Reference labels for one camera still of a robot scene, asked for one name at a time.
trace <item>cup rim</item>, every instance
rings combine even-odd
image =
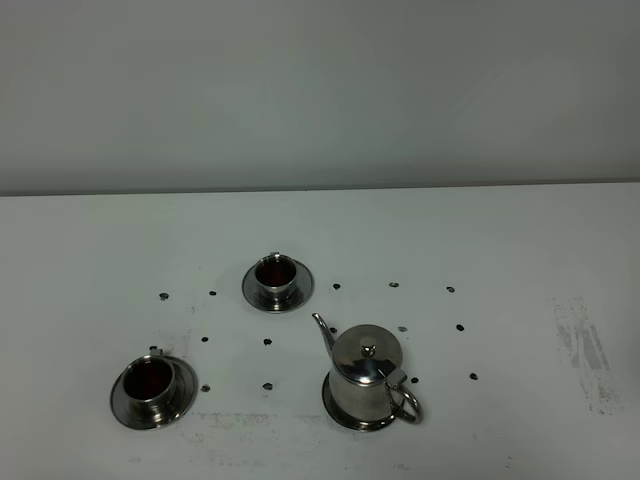
[[[164,363],[165,365],[167,365],[169,367],[169,369],[171,370],[171,379],[169,380],[169,383],[164,388],[164,390],[162,390],[159,394],[155,395],[154,397],[146,398],[146,399],[132,397],[131,395],[129,395],[129,392],[127,392],[127,389],[125,388],[127,377],[131,374],[131,372],[136,367],[138,367],[138,366],[140,366],[140,365],[142,365],[144,363],[151,363],[151,362],[161,362],[161,363]],[[171,390],[171,387],[175,383],[175,380],[176,380],[176,369],[173,367],[172,362],[170,362],[166,358],[163,358],[162,356],[151,355],[149,353],[149,354],[144,355],[144,356],[142,356],[140,358],[136,358],[133,362],[131,362],[129,365],[127,365],[127,368],[124,369],[124,373],[122,374],[122,390],[123,390],[124,394],[130,400],[132,400],[134,402],[149,403],[149,402],[153,402],[154,400],[157,400],[158,398],[162,397],[167,392],[169,392]]]

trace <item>white tabletop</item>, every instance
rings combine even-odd
[[[639,207],[640,184],[0,199],[1,476],[635,479]],[[294,312],[242,297],[273,251],[315,277]],[[315,311],[394,332],[423,424],[333,423]],[[109,393],[151,345],[211,390],[128,430]]]

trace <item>teapot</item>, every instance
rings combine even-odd
[[[422,407],[404,385],[402,348],[393,334],[377,325],[358,325],[337,339],[324,319],[312,314],[320,327],[333,368],[322,386],[329,415],[344,427],[374,431],[396,418],[420,423]],[[408,403],[413,413],[404,409]]]

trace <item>teapot spout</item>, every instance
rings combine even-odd
[[[336,343],[336,340],[333,338],[333,333],[331,333],[331,330],[329,330],[329,327],[327,327],[326,322],[319,313],[312,313],[311,316],[318,324],[318,327],[320,327],[322,338],[324,339],[324,346],[327,348],[329,358],[331,358],[331,350],[333,350],[333,344]]]

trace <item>metal saucer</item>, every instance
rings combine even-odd
[[[125,393],[123,372],[111,389],[111,412],[116,420],[133,430],[150,430],[165,427],[181,418],[193,405],[198,391],[198,377],[184,360],[163,356],[173,365],[175,371],[175,393],[166,403],[153,411],[141,411],[135,401]]]
[[[402,405],[400,405],[390,416],[374,422],[358,420],[342,410],[331,396],[329,374],[327,374],[324,382],[322,382],[322,403],[324,403],[324,408],[327,410],[329,416],[338,424],[351,430],[356,430],[357,432],[375,432],[376,430],[388,427],[397,418],[398,410],[402,408]]]
[[[293,262],[296,267],[295,285],[292,285],[292,291],[286,298],[279,299],[278,295],[265,294],[265,287],[256,279],[256,268],[260,265],[260,262],[251,267],[242,279],[242,294],[244,298],[252,307],[262,312],[290,312],[304,305],[313,294],[313,275],[311,275],[306,265],[293,258],[284,257],[283,255],[281,257]]]

